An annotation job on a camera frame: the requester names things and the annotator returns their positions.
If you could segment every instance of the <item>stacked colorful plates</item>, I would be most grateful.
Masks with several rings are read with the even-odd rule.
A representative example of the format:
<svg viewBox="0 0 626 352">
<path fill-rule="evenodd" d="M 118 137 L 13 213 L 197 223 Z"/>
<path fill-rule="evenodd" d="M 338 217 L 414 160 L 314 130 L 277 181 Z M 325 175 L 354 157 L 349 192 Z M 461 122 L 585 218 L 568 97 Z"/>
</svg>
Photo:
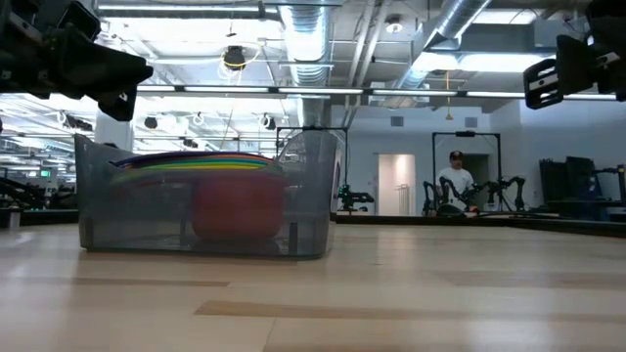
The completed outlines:
<svg viewBox="0 0 626 352">
<path fill-rule="evenodd" d="M 134 156 L 112 164 L 135 170 L 257 170 L 273 161 L 246 153 L 174 152 Z"/>
</svg>

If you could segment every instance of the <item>red ball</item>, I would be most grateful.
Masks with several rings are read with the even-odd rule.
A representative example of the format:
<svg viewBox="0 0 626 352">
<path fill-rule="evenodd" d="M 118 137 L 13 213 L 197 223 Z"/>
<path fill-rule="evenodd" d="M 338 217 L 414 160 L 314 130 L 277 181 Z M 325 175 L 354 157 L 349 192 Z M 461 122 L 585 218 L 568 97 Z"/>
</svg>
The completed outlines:
<svg viewBox="0 0 626 352">
<path fill-rule="evenodd" d="M 283 226 L 286 182 L 260 171 L 219 171 L 194 190 L 196 236 L 216 241 L 267 240 Z"/>
</svg>

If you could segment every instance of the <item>wooden floor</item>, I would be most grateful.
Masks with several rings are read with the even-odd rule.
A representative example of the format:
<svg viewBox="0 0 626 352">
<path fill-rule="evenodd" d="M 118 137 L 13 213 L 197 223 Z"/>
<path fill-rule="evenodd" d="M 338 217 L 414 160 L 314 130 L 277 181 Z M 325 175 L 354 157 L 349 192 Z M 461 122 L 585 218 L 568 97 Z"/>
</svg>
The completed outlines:
<svg viewBox="0 0 626 352">
<path fill-rule="evenodd" d="M 626 241 L 340 226 L 328 258 L 86 253 L 0 233 L 0 351 L 626 350 Z"/>
</svg>

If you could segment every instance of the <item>plastic storage bin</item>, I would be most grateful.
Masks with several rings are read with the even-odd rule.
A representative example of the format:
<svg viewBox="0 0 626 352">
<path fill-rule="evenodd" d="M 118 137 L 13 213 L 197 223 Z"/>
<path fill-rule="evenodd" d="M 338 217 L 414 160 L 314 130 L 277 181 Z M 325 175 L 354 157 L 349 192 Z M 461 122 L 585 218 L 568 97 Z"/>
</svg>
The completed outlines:
<svg viewBox="0 0 626 352">
<path fill-rule="evenodd" d="M 75 136 L 80 243 L 90 250 L 323 256 L 341 152 L 305 131 L 253 170 L 125 169 L 137 156 Z"/>
</svg>

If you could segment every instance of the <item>man in white shirt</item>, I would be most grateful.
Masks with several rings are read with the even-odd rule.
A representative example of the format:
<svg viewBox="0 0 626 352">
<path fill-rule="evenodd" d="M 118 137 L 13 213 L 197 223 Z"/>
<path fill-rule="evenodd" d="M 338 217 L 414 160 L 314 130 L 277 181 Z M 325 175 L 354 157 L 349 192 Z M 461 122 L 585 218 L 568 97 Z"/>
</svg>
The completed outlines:
<svg viewBox="0 0 626 352">
<path fill-rule="evenodd" d="M 435 181 L 437 191 L 440 196 L 443 195 L 441 181 L 439 181 L 441 177 L 452 181 L 454 188 L 457 192 L 459 192 L 459 194 L 462 194 L 465 190 L 470 190 L 473 185 L 473 177 L 471 177 L 471 174 L 463 168 L 463 153 L 459 151 L 450 153 L 450 167 L 444 168 L 437 175 L 437 179 Z M 452 204 L 461 210 L 465 210 L 466 204 L 455 198 L 452 194 L 452 190 L 448 192 L 448 197 L 449 204 Z"/>
</svg>

